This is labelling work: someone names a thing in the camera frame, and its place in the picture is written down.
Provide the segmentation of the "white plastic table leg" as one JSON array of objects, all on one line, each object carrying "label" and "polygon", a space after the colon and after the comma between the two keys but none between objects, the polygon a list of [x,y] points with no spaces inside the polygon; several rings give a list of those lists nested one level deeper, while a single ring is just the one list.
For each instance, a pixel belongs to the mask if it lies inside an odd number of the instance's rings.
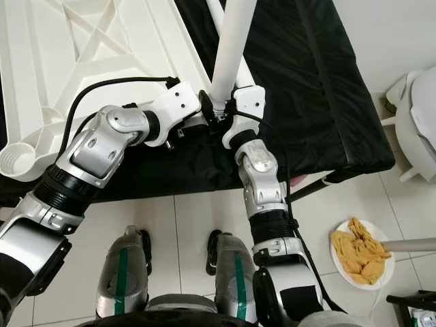
[{"label": "white plastic table leg", "polygon": [[208,91],[213,99],[230,99],[231,91],[236,87],[240,57],[243,57],[256,3],[258,0],[226,0],[224,4],[223,28]]},{"label": "white plastic table leg", "polygon": [[[209,12],[214,20],[216,31],[218,35],[221,35],[223,28],[223,19],[225,16],[224,5],[221,4],[220,0],[205,0],[206,6],[209,8]],[[255,85],[253,77],[251,75],[248,63],[245,61],[244,57],[240,57],[240,65],[238,66],[238,71],[236,74],[236,87],[250,87],[250,85]]]}]

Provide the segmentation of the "white plastic table top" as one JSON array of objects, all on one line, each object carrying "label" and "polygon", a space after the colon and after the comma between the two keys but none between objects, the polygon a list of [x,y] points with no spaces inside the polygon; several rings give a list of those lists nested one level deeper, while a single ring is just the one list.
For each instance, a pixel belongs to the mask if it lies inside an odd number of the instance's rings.
[{"label": "white plastic table top", "polygon": [[33,181],[52,164],[75,97],[97,82],[175,77],[204,90],[204,69],[174,0],[3,0],[0,173]]}]

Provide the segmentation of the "silver robot left leg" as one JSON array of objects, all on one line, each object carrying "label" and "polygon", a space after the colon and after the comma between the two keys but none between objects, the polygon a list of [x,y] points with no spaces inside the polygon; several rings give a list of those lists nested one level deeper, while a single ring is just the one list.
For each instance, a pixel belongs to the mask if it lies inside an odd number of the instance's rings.
[{"label": "silver robot left leg", "polygon": [[97,283],[98,318],[146,308],[151,260],[149,232],[135,225],[127,226],[109,248]]}]

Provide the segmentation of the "silver robot leg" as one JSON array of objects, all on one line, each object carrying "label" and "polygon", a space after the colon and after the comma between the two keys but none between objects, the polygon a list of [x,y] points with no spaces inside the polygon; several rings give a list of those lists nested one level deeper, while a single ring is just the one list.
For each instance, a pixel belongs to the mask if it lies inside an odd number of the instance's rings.
[{"label": "silver robot leg", "polygon": [[245,243],[231,233],[213,230],[206,244],[206,274],[215,277],[219,313],[258,323],[252,277],[253,258]]},{"label": "silver robot leg", "polygon": [[135,225],[127,226],[109,248],[97,283],[98,318],[146,308],[151,260],[149,232]]}]

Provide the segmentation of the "silver robot right leg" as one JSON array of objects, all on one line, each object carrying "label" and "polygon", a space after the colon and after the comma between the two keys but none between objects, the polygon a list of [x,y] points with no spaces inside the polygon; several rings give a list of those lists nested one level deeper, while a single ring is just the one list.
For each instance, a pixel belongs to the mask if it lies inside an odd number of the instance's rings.
[{"label": "silver robot right leg", "polygon": [[258,323],[252,277],[253,258],[245,243],[231,233],[213,230],[206,244],[206,274],[215,277],[219,313]]}]

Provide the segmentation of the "black robot waist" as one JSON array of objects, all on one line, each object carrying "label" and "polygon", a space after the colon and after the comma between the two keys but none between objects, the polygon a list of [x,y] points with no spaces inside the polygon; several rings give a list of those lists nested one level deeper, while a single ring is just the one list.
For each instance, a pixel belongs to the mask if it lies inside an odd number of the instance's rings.
[{"label": "black robot waist", "polygon": [[208,311],[169,309],[138,311],[99,318],[75,327],[262,327],[243,319]]}]

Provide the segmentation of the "white plastic furniture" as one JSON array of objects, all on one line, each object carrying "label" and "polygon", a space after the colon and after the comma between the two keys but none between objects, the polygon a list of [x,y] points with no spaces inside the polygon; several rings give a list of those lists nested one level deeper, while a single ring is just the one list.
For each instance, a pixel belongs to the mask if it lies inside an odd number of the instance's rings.
[{"label": "white plastic furniture", "polygon": [[393,125],[399,147],[411,168],[402,183],[420,175],[428,183],[436,179],[436,66],[408,72],[386,91],[388,105],[395,107],[384,127]]}]

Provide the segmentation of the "yellow fried snacks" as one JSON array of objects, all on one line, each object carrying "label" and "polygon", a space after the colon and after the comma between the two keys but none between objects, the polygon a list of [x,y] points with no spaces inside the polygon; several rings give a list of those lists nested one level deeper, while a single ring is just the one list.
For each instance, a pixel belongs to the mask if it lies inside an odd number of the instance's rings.
[{"label": "yellow fried snacks", "polygon": [[386,270],[386,262],[392,254],[384,249],[382,243],[358,218],[351,218],[345,223],[344,230],[330,233],[333,253],[354,283],[377,285]]}]

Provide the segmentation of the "grey metal pole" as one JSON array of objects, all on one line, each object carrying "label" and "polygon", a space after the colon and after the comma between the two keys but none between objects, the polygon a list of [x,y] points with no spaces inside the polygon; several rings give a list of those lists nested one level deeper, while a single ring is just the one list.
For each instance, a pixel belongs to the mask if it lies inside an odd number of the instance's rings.
[{"label": "grey metal pole", "polygon": [[427,252],[436,251],[436,238],[420,238],[413,240],[389,240],[381,243],[389,252]]}]

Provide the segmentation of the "black plastic object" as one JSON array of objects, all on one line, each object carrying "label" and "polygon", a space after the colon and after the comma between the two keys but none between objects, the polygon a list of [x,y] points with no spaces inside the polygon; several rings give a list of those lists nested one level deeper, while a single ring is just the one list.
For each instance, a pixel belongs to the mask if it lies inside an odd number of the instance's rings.
[{"label": "black plastic object", "polygon": [[400,327],[436,327],[436,292],[418,290],[411,296],[386,297],[396,309]]}]

